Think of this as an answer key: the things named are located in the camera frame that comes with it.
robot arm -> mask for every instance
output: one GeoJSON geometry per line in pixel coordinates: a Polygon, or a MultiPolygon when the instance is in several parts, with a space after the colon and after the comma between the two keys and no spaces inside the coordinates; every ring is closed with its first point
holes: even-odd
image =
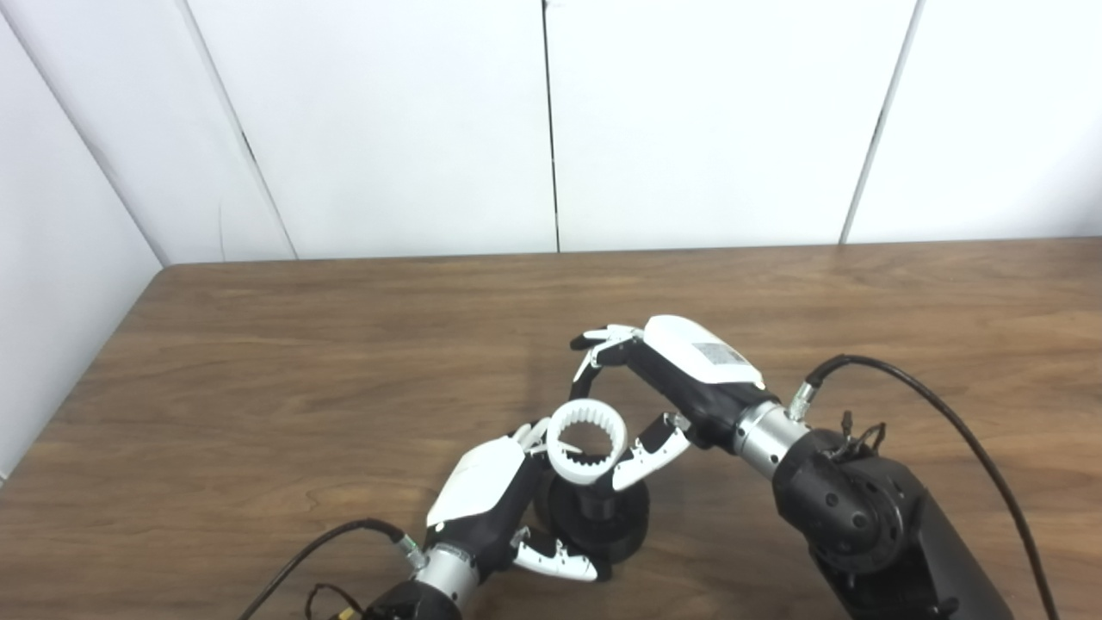
{"type": "Polygon", "coordinates": [[[770,480],[778,513],[855,620],[1013,618],[910,470],[880,457],[878,442],[866,446],[869,434],[853,439],[845,423],[843,434],[804,424],[813,389],[786,410],[745,358],[680,317],[653,317],[641,330],[608,326],[571,348],[586,350],[572,398],[586,396],[603,368],[626,366],[679,410],[688,440],[739,456],[770,480]]]}

black cable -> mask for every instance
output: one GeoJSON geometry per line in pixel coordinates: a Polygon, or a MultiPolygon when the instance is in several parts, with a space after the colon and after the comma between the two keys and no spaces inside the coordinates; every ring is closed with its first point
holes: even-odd
{"type": "Polygon", "coordinates": [[[352,608],[352,610],[356,613],[364,616],[364,608],[360,607],[359,601],[348,592],[334,586],[333,584],[315,584],[314,588],[310,590],[310,595],[306,597],[306,608],[303,610],[306,616],[306,620],[314,620],[314,597],[316,597],[317,592],[322,590],[332,590],[336,592],[338,597],[344,599],[346,606],[352,608]]]}
{"type": "Polygon", "coordinates": [[[871,369],[876,369],[878,371],[885,372],[897,380],[906,383],[911,390],[917,392],[919,396],[926,399],[926,401],[933,405],[933,409],[941,413],[949,421],[949,424],[953,425],[964,442],[972,448],[972,453],[975,454],[975,458],[980,460],[980,465],[983,469],[987,471],[987,476],[995,483],[998,489],[998,493],[1003,497],[1003,501],[1006,502],[1006,508],[1011,512],[1011,516],[1014,519],[1014,525],[1018,530],[1018,535],[1022,537],[1022,544],[1026,548],[1026,556],[1029,557],[1029,567],[1033,569],[1034,579],[1037,581],[1037,591],[1040,592],[1041,603],[1045,606],[1045,613],[1048,616],[1049,620],[1059,620],[1060,614],[1056,610],[1056,600],[1052,598],[1052,590],[1048,586],[1048,577],[1045,576],[1045,568],[1040,563],[1040,553],[1037,551],[1037,543],[1034,542],[1033,533],[1029,531],[1029,524],[1026,523],[1026,515],[1022,512],[1022,507],[1018,505],[1018,501],[1014,498],[1014,493],[1011,491],[1009,485],[1000,474],[998,468],[995,467],[995,461],[991,459],[987,452],[983,449],[980,440],[975,438],[972,431],[969,429],[964,421],[961,420],[955,412],[952,411],[949,405],[946,404],[937,394],[934,394],[929,388],[922,385],[917,379],[910,377],[904,371],[888,365],[887,362],[882,362],[875,358],[865,358],[863,356],[838,356],[827,360],[822,365],[811,371],[808,374],[804,382],[814,389],[819,389],[823,380],[825,380],[831,373],[846,367],[850,365],[857,365],[861,367],[868,367],[871,369]]]}
{"type": "Polygon", "coordinates": [[[276,588],[278,588],[280,584],[287,579],[287,576],[290,575],[296,566],[302,564],[302,561],[306,559],[310,554],[317,551],[317,547],[321,547],[325,543],[328,543],[342,534],[347,534],[348,532],[354,532],[356,530],[374,530],[375,532],[380,532],[390,537],[390,542],[395,544],[406,537],[406,533],[397,526],[378,519],[360,519],[358,521],[349,521],[344,525],[337,525],[333,530],[329,530],[317,539],[314,539],[314,541],[303,547],[301,552],[294,554],[294,557],[283,565],[283,568],[280,568],[279,573],[277,573],[276,576],[272,577],[272,580],[269,581],[262,590],[260,590],[257,598],[249,603],[249,607],[245,608],[245,611],[241,612],[237,620],[249,620],[249,618],[252,618],[252,614],[256,613],[257,609],[259,609],[260,606],[268,600],[268,597],[272,596],[272,592],[274,592],[276,588]]]}

black base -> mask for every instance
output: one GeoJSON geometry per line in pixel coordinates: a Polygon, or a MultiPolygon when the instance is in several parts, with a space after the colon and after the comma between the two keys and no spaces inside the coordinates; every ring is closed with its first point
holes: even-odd
{"type": "Polygon", "coordinates": [[[591,558],[618,564],[639,551],[647,537],[650,493],[646,483],[637,482],[619,493],[597,497],[591,488],[551,475],[537,496],[536,513],[564,543],[591,558]],[[586,516],[595,513],[601,516],[586,516]]]}

cable connector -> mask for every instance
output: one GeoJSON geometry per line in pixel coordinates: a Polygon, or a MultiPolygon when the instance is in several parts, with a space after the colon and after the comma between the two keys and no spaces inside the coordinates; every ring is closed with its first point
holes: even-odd
{"type": "Polygon", "coordinates": [[[409,537],[409,534],[402,536],[402,540],[395,543],[395,546],[406,556],[406,562],[410,563],[414,572],[421,570],[429,564],[429,559],[424,557],[421,548],[413,539],[409,537]]]}
{"type": "Polygon", "coordinates": [[[811,402],[814,401],[818,393],[818,388],[803,382],[800,389],[796,391],[796,395],[792,396],[792,402],[788,405],[788,420],[802,423],[808,410],[811,409],[811,402]]]}

robotic hand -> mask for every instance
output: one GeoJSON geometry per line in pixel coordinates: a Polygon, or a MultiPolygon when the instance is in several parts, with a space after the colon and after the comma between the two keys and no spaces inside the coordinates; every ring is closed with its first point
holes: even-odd
{"type": "Polygon", "coordinates": [[[458,620],[475,589],[511,565],[602,581],[606,563],[520,525],[544,469],[550,418],[475,447],[460,459],[425,519],[424,552],[406,539],[414,573],[376,599],[365,619],[458,620]]]}
{"type": "MultiPolygon", "coordinates": [[[[854,439],[847,414],[843,434],[812,429],[803,414],[818,385],[806,383],[786,409],[745,358],[680,317],[653,317],[641,330],[587,331],[571,348],[586,351],[572,399],[586,398],[603,368],[626,366],[679,410],[677,424],[668,425],[676,434],[739,456],[769,479],[777,511],[806,537],[852,618],[1013,618],[930,492],[906,467],[878,455],[883,425],[854,439]]],[[[656,458],[661,442],[650,444],[640,445],[638,456],[659,467],[668,463],[656,458]]]]}

